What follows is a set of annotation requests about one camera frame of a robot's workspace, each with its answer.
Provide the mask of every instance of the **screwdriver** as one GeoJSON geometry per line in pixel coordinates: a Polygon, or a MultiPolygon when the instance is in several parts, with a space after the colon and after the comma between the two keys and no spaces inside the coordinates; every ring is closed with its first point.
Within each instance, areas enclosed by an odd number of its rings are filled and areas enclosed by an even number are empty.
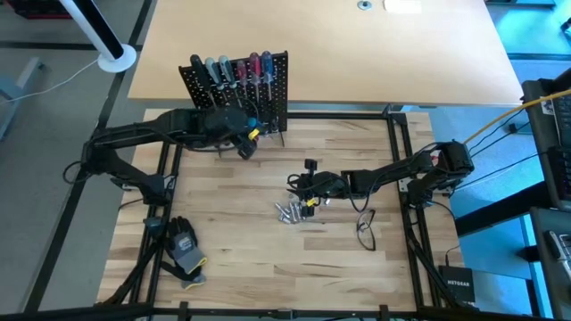
{"type": "Polygon", "coordinates": [[[248,90],[246,86],[248,85],[248,71],[246,71],[246,64],[244,61],[238,61],[236,65],[238,69],[238,79],[240,80],[240,85],[244,87],[244,95],[248,99],[248,90]]]}
{"type": "Polygon", "coordinates": [[[198,84],[203,87],[204,91],[211,98],[212,103],[214,103],[214,107],[218,107],[214,101],[214,96],[212,96],[211,82],[208,80],[208,76],[206,76],[206,70],[204,70],[203,61],[200,59],[198,54],[193,54],[190,56],[190,65],[193,67],[198,84]]]}
{"type": "Polygon", "coordinates": [[[250,72],[252,73],[252,83],[256,86],[256,103],[260,104],[260,56],[258,53],[250,53],[250,72]]]}
{"type": "Polygon", "coordinates": [[[261,54],[261,67],[264,72],[264,82],[268,84],[268,98],[271,101],[271,82],[274,81],[274,63],[269,51],[265,51],[261,54]]]}
{"type": "Polygon", "coordinates": [[[218,62],[220,64],[220,68],[222,69],[222,74],[224,74],[224,77],[226,77],[226,80],[228,81],[228,86],[234,90],[234,95],[236,96],[238,105],[240,106],[240,108],[242,108],[242,103],[240,102],[238,91],[236,90],[236,87],[238,87],[238,85],[236,84],[236,79],[234,78],[234,70],[232,69],[232,64],[230,63],[230,60],[228,59],[227,56],[221,55],[220,58],[218,59],[218,62]]]}
{"type": "Polygon", "coordinates": [[[211,57],[206,58],[206,70],[211,75],[212,80],[216,84],[216,89],[218,89],[224,96],[224,100],[228,101],[226,93],[224,93],[224,83],[222,82],[222,77],[220,76],[220,70],[216,65],[216,62],[211,57]]]}

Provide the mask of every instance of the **eyeglasses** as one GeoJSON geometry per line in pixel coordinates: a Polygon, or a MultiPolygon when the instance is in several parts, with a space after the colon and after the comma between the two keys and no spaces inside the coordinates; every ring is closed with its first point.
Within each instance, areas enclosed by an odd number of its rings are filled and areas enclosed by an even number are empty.
{"type": "Polygon", "coordinates": [[[377,250],[377,242],[375,241],[373,229],[371,228],[375,213],[375,210],[361,212],[357,219],[357,239],[367,251],[377,250]]]}

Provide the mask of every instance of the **yellow cable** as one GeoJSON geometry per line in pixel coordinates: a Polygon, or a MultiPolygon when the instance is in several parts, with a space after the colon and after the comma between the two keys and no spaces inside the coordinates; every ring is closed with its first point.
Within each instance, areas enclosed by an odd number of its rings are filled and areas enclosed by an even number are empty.
{"type": "Polygon", "coordinates": [[[527,107],[531,107],[531,106],[533,106],[533,105],[535,105],[535,104],[537,104],[537,103],[541,103],[541,102],[545,102],[545,101],[548,101],[548,100],[551,100],[551,99],[559,98],[559,97],[564,96],[564,95],[571,95],[571,89],[568,89],[568,90],[565,90],[565,91],[562,91],[562,92],[559,92],[559,93],[556,93],[556,94],[553,94],[553,95],[548,95],[548,96],[545,96],[545,97],[543,97],[543,98],[540,98],[540,99],[536,99],[536,100],[534,100],[534,101],[531,101],[531,102],[529,102],[529,103],[524,103],[523,105],[521,105],[521,106],[519,106],[519,107],[517,107],[517,108],[514,108],[514,109],[512,109],[512,110],[510,110],[510,111],[507,111],[507,112],[505,112],[504,114],[502,114],[502,115],[500,115],[499,117],[497,117],[496,119],[492,120],[488,125],[482,127],[482,129],[478,130],[475,134],[473,134],[472,136],[468,137],[468,139],[464,141],[464,144],[469,143],[472,139],[474,139],[474,138],[476,138],[478,135],[482,134],[486,129],[488,129],[489,127],[491,127],[493,124],[495,124],[495,123],[497,123],[498,121],[500,121],[500,120],[502,120],[502,119],[508,117],[509,115],[511,115],[511,114],[514,113],[514,112],[521,111],[521,110],[523,110],[523,109],[525,109],[525,108],[527,108],[527,107]]]}

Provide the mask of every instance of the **wooden table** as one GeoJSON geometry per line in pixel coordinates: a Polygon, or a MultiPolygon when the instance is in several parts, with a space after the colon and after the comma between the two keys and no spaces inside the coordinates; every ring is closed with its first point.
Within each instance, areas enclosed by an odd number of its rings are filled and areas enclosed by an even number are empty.
{"type": "Polygon", "coordinates": [[[484,1],[418,1],[406,14],[381,0],[160,0],[128,97],[189,99],[178,66],[191,54],[287,50],[292,102],[519,105],[484,1]]]}
{"type": "MultiPolygon", "coordinates": [[[[148,110],[145,119],[162,112],[148,110]]],[[[428,114],[407,116],[413,148],[432,142],[428,114]]],[[[314,218],[291,226],[277,221],[274,208],[274,202],[287,201],[286,177],[304,172],[305,158],[332,171],[390,164],[386,121],[290,119],[284,135],[285,148],[278,139],[262,138],[249,161],[235,152],[222,158],[183,153],[171,216],[194,225],[208,257],[203,270],[208,281],[185,291],[179,280],[161,272],[156,306],[177,307],[187,300],[197,309],[378,311],[379,304],[387,304],[391,311],[416,310],[396,184],[371,196],[369,207],[377,210],[374,252],[362,249],[356,238],[357,215],[349,201],[332,200],[314,218]]],[[[138,146],[133,164],[154,173],[160,149],[160,144],[138,146]]],[[[125,193],[123,201],[139,197],[125,193]]],[[[135,266],[146,209],[136,203],[120,212],[98,300],[109,297],[135,266]]],[[[454,221],[440,207],[426,209],[426,220],[434,260],[443,264],[446,250],[458,245],[454,221]]],[[[462,264],[459,251],[451,252],[451,264],[462,264]]],[[[420,270],[429,303],[426,273],[420,270]]],[[[147,288],[144,282],[140,300],[147,288]]]]}

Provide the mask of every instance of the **black metal frame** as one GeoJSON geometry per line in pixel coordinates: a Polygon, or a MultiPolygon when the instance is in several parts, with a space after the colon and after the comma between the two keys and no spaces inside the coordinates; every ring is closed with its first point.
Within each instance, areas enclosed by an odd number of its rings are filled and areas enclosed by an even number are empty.
{"type": "MultiPolygon", "coordinates": [[[[387,121],[387,128],[389,132],[389,141],[391,143],[391,152],[393,154],[393,160],[397,161],[399,157],[399,148],[396,138],[395,124],[401,127],[401,134],[404,142],[404,149],[407,156],[412,155],[412,147],[410,143],[410,135],[408,122],[405,114],[389,114],[384,113],[328,113],[328,112],[290,112],[288,113],[289,119],[379,119],[387,121]]],[[[169,144],[163,144],[159,159],[159,164],[157,167],[157,173],[165,173],[167,167],[167,159],[169,156],[169,144]]],[[[171,164],[170,176],[173,176],[176,180],[178,176],[178,167],[180,165],[180,159],[182,155],[182,148],[176,147],[173,161],[171,164]]],[[[66,218],[65,221],[60,222],[58,230],[60,230],[62,224],[66,226],[66,230],[69,227],[67,221],[71,221],[73,210],[77,206],[81,191],[77,199],[75,197],[69,198],[66,202],[65,209],[69,209],[71,216],[66,218]]],[[[159,269],[161,257],[163,254],[163,248],[158,245],[157,254],[154,257],[154,263],[152,267],[152,273],[150,276],[150,285],[148,292],[146,294],[145,303],[138,303],[140,297],[140,289],[142,276],[133,284],[131,289],[131,294],[127,304],[117,304],[111,305],[95,305],[90,308],[79,308],[79,309],[61,309],[52,311],[41,311],[38,312],[39,303],[43,298],[44,292],[46,290],[45,285],[49,282],[49,275],[40,274],[38,277],[43,277],[43,279],[38,279],[36,286],[34,287],[34,295],[30,296],[28,304],[24,313],[0,316],[0,320],[76,320],[81,318],[82,320],[119,320],[132,317],[148,317],[149,320],[153,318],[153,315],[172,315],[178,316],[179,320],[189,320],[192,316],[234,316],[234,317],[274,317],[277,319],[293,319],[297,317],[374,317],[378,320],[388,320],[389,318],[422,318],[422,319],[432,319],[432,320],[464,320],[464,319],[475,319],[475,317],[482,317],[484,315],[488,316],[493,320],[527,320],[528,317],[521,316],[510,316],[502,314],[490,314],[478,312],[475,309],[455,309],[452,308],[442,308],[441,296],[450,302],[450,292],[440,291],[442,289],[446,290],[446,285],[442,278],[439,276],[438,272],[434,268],[432,252],[430,251],[430,240],[428,238],[426,219],[424,216],[424,211],[422,209],[416,209],[418,216],[419,225],[419,235],[422,242],[422,248],[412,230],[412,224],[410,222],[410,207],[406,205],[406,192],[399,192],[399,198],[401,201],[401,214],[402,222],[404,227],[405,243],[407,245],[408,259],[410,264],[410,276],[412,278],[412,289],[414,293],[414,300],[417,305],[417,311],[409,312],[389,312],[386,305],[379,305],[378,311],[342,311],[342,310],[295,310],[295,309],[189,309],[187,302],[182,302],[180,307],[177,309],[159,309],[153,306],[155,301],[155,295],[157,290],[157,285],[159,281],[159,269]],[[429,276],[430,281],[430,292],[432,296],[432,301],[434,307],[428,307],[424,303],[422,285],[420,283],[420,273],[418,270],[417,259],[423,263],[426,268],[426,272],[429,276]]],[[[162,220],[168,220],[170,217],[172,201],[163,208],[162,220]]],[[[150,206],[147,212],[147,217],[151,218],[156,215],[157,207],[150,206]]],[[[60,249],[63,245],[63,238],[57,238],[53,240],[50,246],[52,248],[57,248],[57,251],[48,252],[48,256],[44,262],[57,261],[60,249]]],[[[151,236],[147,227],[143,232],[141,237],[141,247],[139,249],[139,260],[142,259],[144,253],[149,249],[151,243],[151,236]]]]}

